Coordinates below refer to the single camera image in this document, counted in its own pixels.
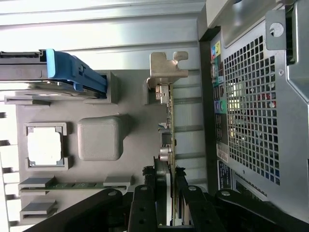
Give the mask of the grey plastic parts rack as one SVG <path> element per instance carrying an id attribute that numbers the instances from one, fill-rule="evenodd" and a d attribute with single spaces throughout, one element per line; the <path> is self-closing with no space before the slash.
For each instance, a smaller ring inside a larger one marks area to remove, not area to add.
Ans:
<path id="1" fill-rule="evenodd" d="M 17 106 L 17 141 L 15 146 L 4 146 L 1 160 L 4 165 L 18 164 L 19 177 L 6 174 L 7 205 L 0 210 L 0 219 L 8 218 L 11 226 L 32 225 L 35 218 L 22 219 L 20 211 L 36 195 L 19 195 L 17 184 L 30 176 L 55 177 L 61 183 L 102 182 L 108 177 L 129 177 L 134 185 L 143 183 L 142 169 L 152 165 L 158 155 L 160 137 L 158 124 L 166 120 L 166 107 L 160 104 L 145 105 L 148 70 L 106 71 L 110 76 L 117 103 L 102 101 L 53 101 L 49 105 Z M 123 141 L 124 151 L 114 161 L 85 161 L 78 155 L 78 122 L 84 118 L 127 115 L 129 134 Z M 72 167 L 66 171 L 33 171 L 26 169 L 27 123 L 66 123 L 68 134 L 64 137 L 64 153 Z"/>

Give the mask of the green RAM stick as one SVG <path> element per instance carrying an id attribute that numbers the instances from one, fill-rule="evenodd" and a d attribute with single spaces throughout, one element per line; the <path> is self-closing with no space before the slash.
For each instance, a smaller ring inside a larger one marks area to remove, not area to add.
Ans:
<path id="1" fill-rule="evenodd" d="M 45 187 L 22 187 L 21 191 L 43 191 L 43 190 L 84 190 L 84 189 L 119 189 L 127 190 L 125 185 L 105 185 L 103 182 L 78 182 L 78 183 L 52 183 Z"/>

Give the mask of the silver CPU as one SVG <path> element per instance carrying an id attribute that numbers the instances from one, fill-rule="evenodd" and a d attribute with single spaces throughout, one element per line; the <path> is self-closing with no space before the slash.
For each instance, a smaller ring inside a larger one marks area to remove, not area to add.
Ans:
<path id="1" fill-rule="evenodd" d="M 61 133 L 54 127 L 34 128 L 27 135 L 30 164 L 52 166 L 62 159 Z"/>

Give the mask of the blue disk caddy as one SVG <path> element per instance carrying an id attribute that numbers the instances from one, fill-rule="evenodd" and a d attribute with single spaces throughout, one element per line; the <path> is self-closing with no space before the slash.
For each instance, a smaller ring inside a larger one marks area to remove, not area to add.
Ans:
<path id="1" fill-rule="evenodd" d="M 45 54 L 49 79 L 68 81 L 78 92 L 82 92 L 85 87 L 106 97 L 108 88 L 106 77 L 101 76 L 76 56 L 54 49 L 46 49 Z"/>

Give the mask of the open black PC case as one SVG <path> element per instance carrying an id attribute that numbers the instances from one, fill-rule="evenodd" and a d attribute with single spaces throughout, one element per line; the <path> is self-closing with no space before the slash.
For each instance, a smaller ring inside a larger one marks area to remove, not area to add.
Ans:
<path id="1" fill-rule="evenodd" d="M 205 0 L 197 31 L 207 192 L 309 223 L 309 0 Z"/>

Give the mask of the silver hard disk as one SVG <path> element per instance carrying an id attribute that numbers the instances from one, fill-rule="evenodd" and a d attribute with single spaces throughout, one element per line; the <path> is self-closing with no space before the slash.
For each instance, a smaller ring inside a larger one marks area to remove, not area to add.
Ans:
<path id="1" fill-rule="evenodd" d="M 47 77 L 46 49 L 35 52 L 0 51 L 0 92 L 15 92 L 34 99 L 105 99 L 97 92 L 83 88 L 78 92 L 68 81 Z"/>

